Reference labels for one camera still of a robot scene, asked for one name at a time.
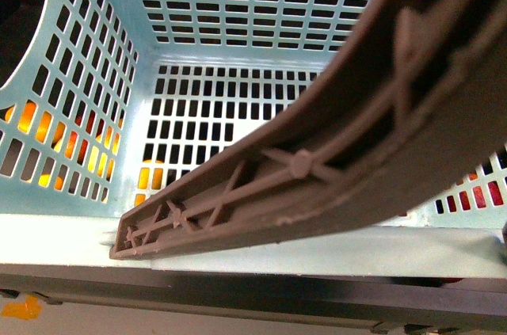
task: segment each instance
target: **orange sticker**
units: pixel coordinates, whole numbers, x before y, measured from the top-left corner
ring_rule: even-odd
[[[24,303],[7,303],[3,308],[2,316],[28,321],[37,319],[41,310],[42,306],[37,304],[37,298],[28,295]]]

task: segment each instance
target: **plastic basket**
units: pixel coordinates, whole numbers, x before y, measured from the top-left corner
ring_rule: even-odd
[[[0,212],[118,218],[285,110],[367,4],[45,0],[0,93],[4,116],[14,107],[0,120]],[[36,111],[23,127],[28,105]],[[506,167],[502,149],[385,224],[501,228]]]

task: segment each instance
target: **curved brown plastic arm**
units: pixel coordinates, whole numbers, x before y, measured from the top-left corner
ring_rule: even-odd
[[[371,0],[287,111],[123,215],[113,258],[251,246],[377,223],[507,135],[507,0]]]

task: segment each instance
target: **light blue plastic basket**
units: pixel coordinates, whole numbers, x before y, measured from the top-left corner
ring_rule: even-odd
[[[0,109],[15,105],[10,121],[0,120],[0,218],[4,226],[16,227],[4,236],[25,228],[29,239],[42,240],[14,247],[4,261],[126,265],[107,260],[107,248],[98,243],[108,243],[109,238],[97,236],[114,230],[116,218],[136,201],[287,108],[339,52],[367,4],[368,0],[46,0],[25,57],[0,91]],[[34,102],[37,111],[29,133],[24,133],[17,123],[27,101]],[[36,131],[45,112],[51,115],[51,126],[42,143]],[[89,133],[91,112],[96,119]],[[81,125],[76,122],[79,116]],[[72,135],[78,137],[70,158],[51,144],[60,122],[66,128],[63,143]],[[111,141],[105,140],[108,128]],[[117,154],[112,146],[116,135]],[[82,141],[88,147],[80,159]],[[106,173],[97,173],[94,159],[106,160],[106,165],[114,161],[110,180]],[[384,224],[496,230],[507,215],[503,201],[490,191],[507,199],[506,166],[503,151],[491,158],[491,166],[477,170],[478,179]],[[140,173],[148,176],[146,184],[139,182]],[[51,175],[47,186],[37,183],[42,174]],[[485,205],[474,199],[472,189],[477,187]],[[38,221],[24,214],[38,215]],[[90,238],[84,239],[87,233]],[[346,235],[341,235],[341,244]],[[59,255],[49,257],[48,248]],[[319,274],[318,269],[301,270]],[[421,274],[347,264],[334,270]],[[328,269],[321,272],[333,274]]]

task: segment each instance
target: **orange fruit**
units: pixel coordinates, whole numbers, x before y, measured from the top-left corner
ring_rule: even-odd
[[[25,109],[21,114],[21,118],[17,127],[20,131],[24,133],[28,133],[30,131],[30,125],[33,121],[33,116],[35,115],[37,109],[37,104],[29,101],[25,105]],[[6,112],[6,121],[10,121],[14,112],[14,106],[10,107]],[[42,113],[42,118],[40,119],[39,127],[37,128],[37,132],[35,134],[35,138],[40,143],[43,143],[46,140],[46,136],[48,135],[49,127],[51,125],[51,121],[53,116],[48,112]],[[58,126],[55,130],[55,135],[53,136],[52,143],[57,143],[63,136],[65,132],[65,125],[63,123],[58,123]]]
[[[143,161],[143,163],[151,163],[152,161],[150,159]],[[153,188],[158,189],[162,187],[162,173],[158,170],[161,169],[155,169],[153,173],[153,181],[151,182],[151,185]],[[150,169],[147,167],[141,168],[141,171],[139,171],[139,180],[137,183],[137,187],[146,190],[148,188],[148,181],[150,179]]]

